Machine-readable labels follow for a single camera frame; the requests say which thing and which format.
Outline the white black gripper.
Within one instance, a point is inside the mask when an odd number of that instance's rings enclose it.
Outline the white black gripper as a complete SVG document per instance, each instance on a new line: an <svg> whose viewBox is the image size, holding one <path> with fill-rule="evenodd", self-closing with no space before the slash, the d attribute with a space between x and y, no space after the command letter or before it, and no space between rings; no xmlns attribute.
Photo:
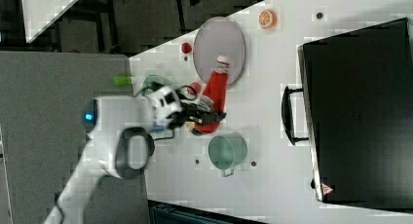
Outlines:
<svg viewBox="0 0 413 224"><path fill-rule="evenodd" d="M154 107L154 130L174 130L183 126L188 120L188 117L183 114L184 107L181 102L183 96L179 95L172 86L162 84L151 84L150 90L151 93L147 97ZM211 111L210 103L204 99L186 103L185 107L190 111ZM199 125L211 125L222 121L225 117L225 113L203 113L192 116L191 120Z"/></svg>

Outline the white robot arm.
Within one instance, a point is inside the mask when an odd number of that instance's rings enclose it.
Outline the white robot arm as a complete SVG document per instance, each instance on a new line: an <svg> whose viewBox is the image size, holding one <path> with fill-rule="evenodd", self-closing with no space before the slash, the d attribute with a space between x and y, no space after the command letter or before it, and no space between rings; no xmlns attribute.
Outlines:
<svg viewBox="0 0 413 224"><path fill-rule="evenodd" d="M207 126L226 117L180 88L154 82L136 95L99 96L84 114L87 143L43 224L84 224L84 213L104 176L134 179L154 151L153 132L174 131L187 122Z"/></svg>

